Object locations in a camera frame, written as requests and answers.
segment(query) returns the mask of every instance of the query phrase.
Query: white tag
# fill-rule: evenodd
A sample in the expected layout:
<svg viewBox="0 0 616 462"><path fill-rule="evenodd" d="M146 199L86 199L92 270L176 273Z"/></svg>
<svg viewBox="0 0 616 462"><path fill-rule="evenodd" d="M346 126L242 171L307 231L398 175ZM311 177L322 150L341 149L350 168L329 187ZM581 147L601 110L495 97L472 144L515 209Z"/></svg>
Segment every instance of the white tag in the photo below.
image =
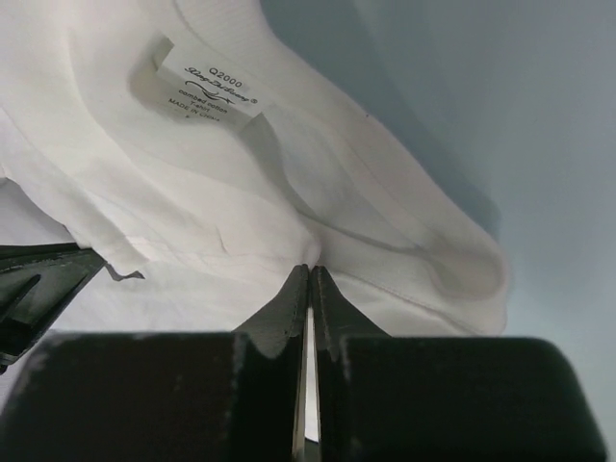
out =
<svg viewBox="0 0 616 462"><path fill-rule="evenodd" d="M156 74L174 88L167 102L171 109L241 130L270 104L251 77L219 53L206 46L168 51L170 46L161 48L154 60Z"/></svg>

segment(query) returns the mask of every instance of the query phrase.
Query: white t-shirt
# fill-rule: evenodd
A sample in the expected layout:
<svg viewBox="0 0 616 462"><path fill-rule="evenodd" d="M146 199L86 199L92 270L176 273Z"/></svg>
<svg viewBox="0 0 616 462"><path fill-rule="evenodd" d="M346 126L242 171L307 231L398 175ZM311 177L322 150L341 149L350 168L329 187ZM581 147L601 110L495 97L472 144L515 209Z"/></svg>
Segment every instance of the white t-shirt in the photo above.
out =
<svg viewBox="0 0 616 462"><path fill-rule="evenodd" d="M230 329L319 263L393 335L503 330L498 246L258 0L4 2L0 37L0 171L146 278L96 278L56 328Z"/></svg>

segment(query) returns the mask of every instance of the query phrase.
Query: brand logo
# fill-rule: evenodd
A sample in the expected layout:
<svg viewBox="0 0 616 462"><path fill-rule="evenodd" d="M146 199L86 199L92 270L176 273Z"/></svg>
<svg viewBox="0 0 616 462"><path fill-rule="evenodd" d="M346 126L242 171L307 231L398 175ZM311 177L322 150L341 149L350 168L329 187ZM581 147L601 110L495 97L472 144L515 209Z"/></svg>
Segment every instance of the brand logo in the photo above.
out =
<svg viewBox="0 0 616 462"><path fill-rule="evenodd" d="M217 89L220 89L220 91L224 91L226 93L228 93L230 96L233 96L237 99L239 99L240 101L243 101L244 103L251 103L251 104L256 104L258 101L254 98L248 98L246 96L244 96L241 93L237 93L236 89L232 88L232 87L228 87L226 86L223 82L221 82L220 80L215 80L215 79L210 79L209 77L203 75L201 73L201 71L199 69L196 69L194 67L186 67L184 69L186 72L188 72L189 74L193 75L194 77L196 77L197 79L199 79L201 82L207 82L208 84L212 85L213 87L216 87ZM225 97L224 95L221 95L220 93L213 93L209 90L204 89L201 85L197 84L196 82L193 81L187 81L187 84L193 84L193 85L197 85L201 91L203 91L203 94L205 96L207 96L210 99L216 99L216 100L221 100L221 101L225 101L228 104L235 104L235 102L231 101L228 97Z"/></svg>

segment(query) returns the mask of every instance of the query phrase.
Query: blue-gray background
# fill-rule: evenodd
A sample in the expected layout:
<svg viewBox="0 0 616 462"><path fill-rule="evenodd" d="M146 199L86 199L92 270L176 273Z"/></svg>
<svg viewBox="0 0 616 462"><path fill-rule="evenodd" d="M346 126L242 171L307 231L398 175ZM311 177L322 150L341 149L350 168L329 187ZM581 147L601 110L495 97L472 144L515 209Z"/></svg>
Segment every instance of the blue-gray background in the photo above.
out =
<svg viewBox="0 0 616 462"><path fill-rule="evenodd" d="M616 1L262 4L499 240L507 334L560 346L616 451Z"/></svg>

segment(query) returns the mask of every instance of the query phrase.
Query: clothing label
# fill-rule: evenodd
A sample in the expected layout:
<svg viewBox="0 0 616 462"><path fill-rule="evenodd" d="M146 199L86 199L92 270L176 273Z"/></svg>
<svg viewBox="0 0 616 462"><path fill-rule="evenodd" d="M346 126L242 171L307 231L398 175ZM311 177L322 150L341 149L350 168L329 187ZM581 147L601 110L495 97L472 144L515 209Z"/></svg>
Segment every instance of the clothing label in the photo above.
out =
<svg viewBox="0 0 616 462"><path fill-rule="evenodd" d="M154 61L157 75L174 88L168 105L185 117L241 130L270 104L250 76L206 46L181 49L167 42Z"/></svg>

